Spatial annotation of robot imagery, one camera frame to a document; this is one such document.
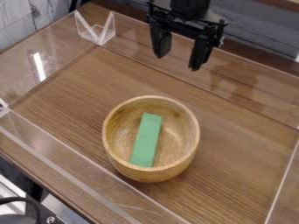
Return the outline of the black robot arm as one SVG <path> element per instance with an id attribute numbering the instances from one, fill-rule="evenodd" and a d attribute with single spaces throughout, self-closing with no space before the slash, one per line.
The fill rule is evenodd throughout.
<path id="1" fill-rule="evenodd" d="M 197 71 L 208 63 L 213 49 L 224 45 L 225 17 L 212 11 L 212 0 L 149 0 L 154 54 L 161 59 L 173 50 L 173 34 L 194 40 L 189 68 Z"/>

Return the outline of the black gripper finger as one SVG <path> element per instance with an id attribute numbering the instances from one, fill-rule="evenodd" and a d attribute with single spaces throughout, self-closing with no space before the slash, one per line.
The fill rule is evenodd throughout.
<path id="1" fill-rule="evenodd" d="M 150 18 L 150 32 L 154 54 L 161 59 L 171 51 L 173 34 L 165 25 L 153 17 Z"/>
<path id="2" fill-rule="evenodd" d="M 214 47 L 214 37 L 208 32 L 202 33 L 194 42 L 194 48 L 192 51 L 192 58 L 189 68 L 197 71 L 202 68 L 202 65 L 209 61 L 212 50 Z"/>

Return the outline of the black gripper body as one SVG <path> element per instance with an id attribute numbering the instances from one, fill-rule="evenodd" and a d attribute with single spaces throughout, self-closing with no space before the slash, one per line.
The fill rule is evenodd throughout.
<path id="1" fill-rule="evenodd" d="M 229 22 L 212 10 L 212 1 L 149 1 L 147 23 L 155 18 L 170 32 L 190 39 L 208 32 L 214 37 L 214 46 L 224 44 L 224 32 Z"/>

